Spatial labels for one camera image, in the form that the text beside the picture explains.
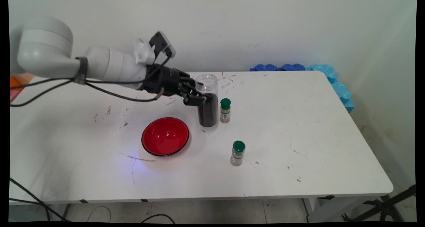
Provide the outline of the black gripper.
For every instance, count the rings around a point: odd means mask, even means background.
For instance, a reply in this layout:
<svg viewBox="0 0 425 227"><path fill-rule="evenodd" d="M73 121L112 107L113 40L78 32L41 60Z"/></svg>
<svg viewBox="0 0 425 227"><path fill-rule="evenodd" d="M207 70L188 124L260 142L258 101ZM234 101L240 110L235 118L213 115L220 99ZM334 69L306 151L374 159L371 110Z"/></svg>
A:
<svg viewBox="0 0 425 227"><path fill-rule="evenodd" d="M181 70L165 65L149 65L141 90L158 94L161 88L164 88L162 95L178 95L183 98L183 103L187 106L201 106L207 98L196 88L202 87L204 87L202 82L196 81Z"/></svg>

